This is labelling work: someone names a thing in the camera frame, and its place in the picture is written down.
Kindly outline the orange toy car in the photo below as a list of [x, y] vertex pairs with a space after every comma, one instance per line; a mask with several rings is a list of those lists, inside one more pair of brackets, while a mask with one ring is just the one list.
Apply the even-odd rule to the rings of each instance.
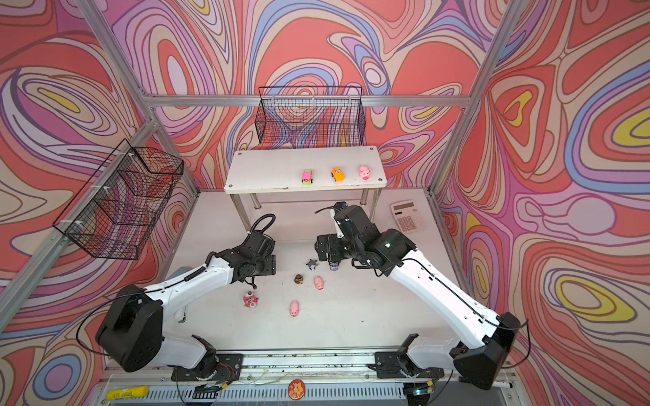
[[343, 182], [345, 180], [344, 172], [340, 167], [333, 168], [331, 171], [331, 176], [335, 183]]

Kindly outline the pink green toy car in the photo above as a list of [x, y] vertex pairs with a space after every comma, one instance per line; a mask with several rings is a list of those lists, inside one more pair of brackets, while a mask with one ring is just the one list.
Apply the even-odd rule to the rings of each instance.
[[311, 185], [313, 183], [313, 172], [310, 169], [303, 172], [302, 183], [305, 185]]

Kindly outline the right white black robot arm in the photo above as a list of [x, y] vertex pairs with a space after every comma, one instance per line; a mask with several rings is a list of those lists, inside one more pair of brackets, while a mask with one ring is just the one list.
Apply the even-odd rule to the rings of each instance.
[[489, 390], [497, 380], [516, 337], [526, 323], [510, 312], [502, 314], [478, 303], [445, 277], [399, 230], [380, 232], [365, 211], [339, 201], [327, 209], [335, 233], [318, 236], [315, 250], [321, 262], [349, 260], [355, 269], [371, 269], [379, 277], [402, 284], [433, 309], [451, 328], [451, 338], [426, 340], [410, 334], [374, 369], [379, 377], [423, 377], [432, 370], [453, 370], [466, 382]]

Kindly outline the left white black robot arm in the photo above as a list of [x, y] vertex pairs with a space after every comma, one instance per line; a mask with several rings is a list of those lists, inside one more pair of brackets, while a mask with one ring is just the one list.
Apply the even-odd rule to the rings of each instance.
[[145, 288], [123, 287], [105, 304], [108, 312], [96, 331], [96, 355], [116, 361], [126, 372], [170, 366], [198, 381], [213, 380], [220, 366], [216, 348], [196, 334], [172, 334], [164, 325], [217, 289], [235, 283], [256, 289], [257, 277], [276, 273], [274, 247], [267, 228], [255, 221], [240, 245], [210, 252], [198, 267]]

